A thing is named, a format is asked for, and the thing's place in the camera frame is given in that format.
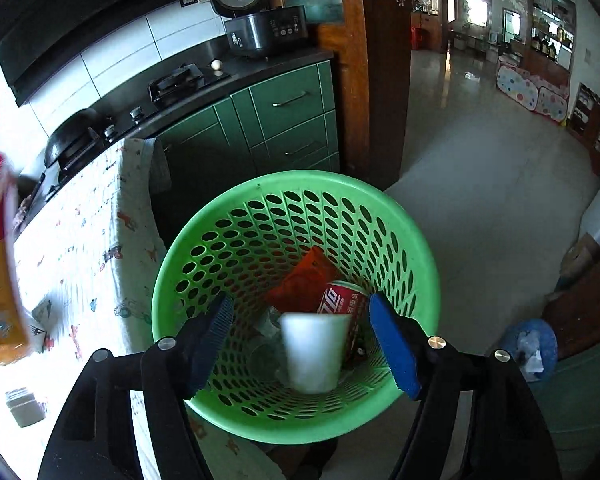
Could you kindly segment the white paper cup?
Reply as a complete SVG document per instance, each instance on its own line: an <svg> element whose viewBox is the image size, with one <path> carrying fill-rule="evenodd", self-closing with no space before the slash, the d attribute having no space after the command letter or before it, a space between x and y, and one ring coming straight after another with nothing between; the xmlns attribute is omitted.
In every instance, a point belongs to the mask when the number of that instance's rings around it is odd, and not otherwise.
<svg viewBox="0 0 600 480"><path fill-rule="evenodd" d="M291 388L303 394L334 390L346 352L351 315L285 313L279 323Z"/></svg>

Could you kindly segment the red cola can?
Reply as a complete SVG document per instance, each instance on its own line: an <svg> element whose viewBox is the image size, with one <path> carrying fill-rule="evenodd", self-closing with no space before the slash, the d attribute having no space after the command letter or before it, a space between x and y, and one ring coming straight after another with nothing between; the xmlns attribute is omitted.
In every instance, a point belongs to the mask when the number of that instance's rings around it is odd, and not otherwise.
<svg viewBox="0 0 600 480"><path fill-rule="evenodd" d="M350 323L344 346L344 357L349 359L356 348L358 329L362 316L368 308L370 296L360 285L343 280L331 281L327 284L318 306L317 312L321 314L349 315Z"/></svg>

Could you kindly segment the red snack bag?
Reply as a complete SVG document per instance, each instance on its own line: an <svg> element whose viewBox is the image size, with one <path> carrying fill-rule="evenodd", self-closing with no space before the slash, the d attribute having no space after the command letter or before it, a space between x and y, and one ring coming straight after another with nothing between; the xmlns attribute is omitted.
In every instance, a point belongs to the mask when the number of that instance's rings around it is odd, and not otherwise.
<svg viewBox="0 0 600 480"><path fill-rule="evenodd" d="M312 247L264 298L280 313L316 313L327 284L340 278L340 271L321 248Z"/></svg>

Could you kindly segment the green kitchen cabinet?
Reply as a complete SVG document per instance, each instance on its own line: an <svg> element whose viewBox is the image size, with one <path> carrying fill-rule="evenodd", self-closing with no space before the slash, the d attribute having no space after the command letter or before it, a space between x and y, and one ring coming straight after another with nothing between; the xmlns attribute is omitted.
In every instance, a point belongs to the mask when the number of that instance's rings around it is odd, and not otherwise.
<svg viewBox="0 0 600 480"><path fill-rule="evenodd" d="M262 174L340 170L332 63L238 90L160 132L171 187L156 195L163 222L184 224L206 203Z"/></svg>

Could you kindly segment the small white jar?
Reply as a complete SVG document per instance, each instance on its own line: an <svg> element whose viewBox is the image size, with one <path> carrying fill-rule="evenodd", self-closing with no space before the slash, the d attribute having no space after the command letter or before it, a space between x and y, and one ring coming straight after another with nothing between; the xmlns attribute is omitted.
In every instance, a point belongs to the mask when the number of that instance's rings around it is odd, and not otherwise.
<svg viewBox="0 0 600 480"><path fill-rule="evenodd" d="M45 405L27 388L7 391L5 396L6 405L20 428L37 424L45 418Z"/></svg>

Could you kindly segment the printed white tablecloth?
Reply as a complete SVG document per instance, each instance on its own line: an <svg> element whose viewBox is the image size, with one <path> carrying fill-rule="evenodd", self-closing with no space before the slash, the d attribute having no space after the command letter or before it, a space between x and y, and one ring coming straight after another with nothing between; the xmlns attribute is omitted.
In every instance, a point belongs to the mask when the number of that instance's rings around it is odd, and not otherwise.
<svg viewBox="0 0 600 480"><path fill-rule="evenodd" d="M160 144L122 140L73 177L15 242L23 307L42 328L32 351L0 365L0 453L20 478L38 475L58 415L88 358L152 343L150 303L166 246L150 189L168 184ZM43 420L20 428L5 393L27 388Z"/></svg>

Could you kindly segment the green plastic waste basket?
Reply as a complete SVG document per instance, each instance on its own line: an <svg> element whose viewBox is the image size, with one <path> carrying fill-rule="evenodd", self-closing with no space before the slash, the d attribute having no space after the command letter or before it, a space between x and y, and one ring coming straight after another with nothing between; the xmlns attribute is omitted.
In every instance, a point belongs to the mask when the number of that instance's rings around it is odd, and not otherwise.
<svg viewBox="0 0 600 480"><path fill-rule="evenodd" d="M256 372L248 359L267 313L314 313L329 283L382 292L427 334L438 327L440 284L425 237L377 188L318 170L276 172L201 208L164 258L152 294L156 338L176 334L227 294L234 318L208 382L187 406L245 439L303 444L342 436L385 411L399 389L368 316L346 301L364 358L328 393L305 394Z"/></svg>

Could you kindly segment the black wok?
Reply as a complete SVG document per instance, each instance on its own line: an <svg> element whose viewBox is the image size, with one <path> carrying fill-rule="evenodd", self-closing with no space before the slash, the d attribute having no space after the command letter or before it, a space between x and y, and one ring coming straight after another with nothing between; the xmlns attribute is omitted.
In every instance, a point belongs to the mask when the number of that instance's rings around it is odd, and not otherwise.
<svg viewBox="0 0 600 480"><path fill-rule="evenodd" d="M114 121L94 108L78 110L66 119L48 139L44 165L48 169L53 164L68 171L87 157L101 153L107 145L105 131Z"/></svg>

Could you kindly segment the dark shoe rack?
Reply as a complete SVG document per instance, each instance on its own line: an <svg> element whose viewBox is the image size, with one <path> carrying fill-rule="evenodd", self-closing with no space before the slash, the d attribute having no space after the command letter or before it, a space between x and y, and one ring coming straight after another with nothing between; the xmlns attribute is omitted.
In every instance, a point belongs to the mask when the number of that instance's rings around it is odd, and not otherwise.
<svg viewBox="0 0 600 480"><path fill-rule="evenodd" d="M567 129L586 148L592 171L600 177L600 97L585 84L579 84Z"/></svg>

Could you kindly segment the polka dot play fence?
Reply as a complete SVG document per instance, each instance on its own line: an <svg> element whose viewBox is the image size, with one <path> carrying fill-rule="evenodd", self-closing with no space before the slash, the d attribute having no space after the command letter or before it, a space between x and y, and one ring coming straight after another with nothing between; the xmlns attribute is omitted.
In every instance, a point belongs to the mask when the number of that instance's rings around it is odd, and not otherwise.
<svg viewBox="0 0 600 480"><path fill-rule="evenodd" d="M529 112L561 124L567 118L569 90L520 67L498 62L496 86Z"/></svg>

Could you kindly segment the black gas stove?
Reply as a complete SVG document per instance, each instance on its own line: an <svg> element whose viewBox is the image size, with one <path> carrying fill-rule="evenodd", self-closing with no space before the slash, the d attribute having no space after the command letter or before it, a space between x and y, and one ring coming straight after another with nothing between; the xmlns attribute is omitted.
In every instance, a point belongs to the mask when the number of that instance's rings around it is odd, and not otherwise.
<svg viewBox="0 0 600 480"><path fill-rule="evenodd" d="M150 107L143 108L139 105L132 108L132 110L129 111L131 126L137 127L177 102L180 102L229 76L230 75L225 73L224 70L216 72L215 70L212 70L212 68L198 67L195 63L181 65L175 70L172 70L171 73L167 73L166 76L155 79L148 84L147 91ZM114 124L105 131L107 137L106 148L108 148L109 145L114 143L114 139L117 139L117 137L120 136L124 131L124 128L118 126L117 119L114 118L114 116L106 116L114 121ZM53 166L47 170L51 170L52 168L56 169L58 183L64 183L83 169L98 154L99 153L96 153L87 157L84 162L79 162L75 167L70 168L68 171L61 170L58 164L53 164Z"/></svg>

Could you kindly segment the wooden display cabinet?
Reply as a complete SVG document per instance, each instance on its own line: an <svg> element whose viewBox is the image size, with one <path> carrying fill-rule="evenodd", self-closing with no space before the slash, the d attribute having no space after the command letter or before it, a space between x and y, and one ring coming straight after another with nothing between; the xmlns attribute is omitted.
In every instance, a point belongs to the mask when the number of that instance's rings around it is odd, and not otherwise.
<svg viewBox="0 0 600 480"><path fill-rule="evenodd" d="M576 42L576 6L570 0L528 0L527 18L521 67L556 87L568 86Z"/></svg>

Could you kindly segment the white egg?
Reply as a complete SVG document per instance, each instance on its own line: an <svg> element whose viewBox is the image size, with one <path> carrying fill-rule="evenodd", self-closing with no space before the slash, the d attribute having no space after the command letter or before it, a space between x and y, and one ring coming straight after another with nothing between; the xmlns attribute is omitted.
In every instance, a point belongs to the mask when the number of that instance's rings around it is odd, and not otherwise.
<svg viewBox="0 0 600 480"><path fill-rule="evenodd" d="M223 68L223 63L220 60L213 60L210 64L212 70L220 72Z"/></svg>

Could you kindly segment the wooden glass cupboard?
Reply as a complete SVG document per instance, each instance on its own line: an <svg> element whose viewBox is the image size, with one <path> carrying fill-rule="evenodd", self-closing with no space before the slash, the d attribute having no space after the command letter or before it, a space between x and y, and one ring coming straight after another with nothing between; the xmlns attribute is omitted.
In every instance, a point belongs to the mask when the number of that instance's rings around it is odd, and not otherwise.
<svg viewBox="0 0 600 480"><path fill-rule="evenodd" d="M411 71L410 0L342 0L343 21L310 27L335 53L340 167L385 190L400 178Z"/></svg>

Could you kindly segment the black rice cooker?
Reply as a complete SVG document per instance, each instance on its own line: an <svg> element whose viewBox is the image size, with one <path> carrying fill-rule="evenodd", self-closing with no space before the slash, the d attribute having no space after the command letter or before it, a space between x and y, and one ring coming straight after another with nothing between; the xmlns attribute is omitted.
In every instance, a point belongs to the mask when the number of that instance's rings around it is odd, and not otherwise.
<svg viewBox="0 0 600 480"><path fill-rule="evenodd" d="M309 41L303 6L273 8L270 0L210 0L224 22L232 53L269 58L305 47Z"/></svg>

